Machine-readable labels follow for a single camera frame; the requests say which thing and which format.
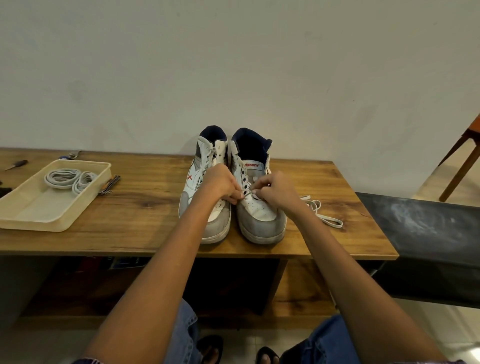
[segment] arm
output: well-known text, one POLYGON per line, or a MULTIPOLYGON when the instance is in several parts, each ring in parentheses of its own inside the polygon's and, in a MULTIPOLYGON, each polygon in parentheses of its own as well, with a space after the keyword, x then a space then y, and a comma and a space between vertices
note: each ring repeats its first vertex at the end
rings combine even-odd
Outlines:
POLYGON ((253 188, 257 196, 284 210, 299 228, 337 302, 362 363, 447 360, 433 340, 299 199, 293 184, 283 173, 263 176, 253 188))
POLYGON ((128 288, 84 352, 108 364, 162 363, 203 231, 220 198, 236 204, 241 188, 218 164, 157 253, 128 288))

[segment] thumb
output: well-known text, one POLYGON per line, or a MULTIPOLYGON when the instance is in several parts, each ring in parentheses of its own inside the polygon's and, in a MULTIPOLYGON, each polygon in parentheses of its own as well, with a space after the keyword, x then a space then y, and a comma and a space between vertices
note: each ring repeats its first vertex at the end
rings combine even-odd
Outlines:
POLYGON ((272 188, 262 187, 259 190, 253 190, 252 193, 254 193, 258 198, 268 201, 269 198, 272 196, 272 188))

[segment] shoe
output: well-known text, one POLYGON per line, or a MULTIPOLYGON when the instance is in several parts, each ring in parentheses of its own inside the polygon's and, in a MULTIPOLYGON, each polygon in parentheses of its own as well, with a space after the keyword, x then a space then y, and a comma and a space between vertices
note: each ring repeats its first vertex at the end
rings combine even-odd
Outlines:
MULTIPOLYGON (((207 126, 200 133, 195 158, 180 197, 179 217, 185 212, 202 184, 206 170, 218 163, 228 164, 227 145, 227 136, 218 126, 207 126)), ((230 219, 230 203, 219 200, 208 218, 201 244, 213 244, 224 239, 230 229, 230 219)))
POLYGON ((266 201, 253 195, 250 187, 270 171, 268 149, 271 139, 265 139, 253 130, 238 129, 230 142, 230 170, 242 187, 244 199, 237 204, 237 218, 243 236, 252 243, 274 244, 285 235, 287 217, 266 201))

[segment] person's left arm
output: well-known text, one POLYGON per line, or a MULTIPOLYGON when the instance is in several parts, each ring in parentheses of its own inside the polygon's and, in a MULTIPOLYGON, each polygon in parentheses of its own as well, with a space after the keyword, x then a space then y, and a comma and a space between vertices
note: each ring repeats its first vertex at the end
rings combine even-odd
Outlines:
POLYGON ((206 172, 190 206, 107 316, 84 357, 108 364, 163 362, 203 231, 220 198, 233 204, 242 199, 223 164, 206 172))

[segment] cream plastic tray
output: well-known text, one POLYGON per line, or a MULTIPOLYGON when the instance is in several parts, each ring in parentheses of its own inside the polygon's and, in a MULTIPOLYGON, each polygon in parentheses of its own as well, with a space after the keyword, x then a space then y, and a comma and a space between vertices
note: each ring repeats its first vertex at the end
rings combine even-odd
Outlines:
POLYGON ((111 164, 58 159, 6 196, 0 198, 0 228, 38 231, 68 229, 112 178, 111 164), (73 168, 97 174, 80 194, 47 186, 44 177, 52 170, 73 168))

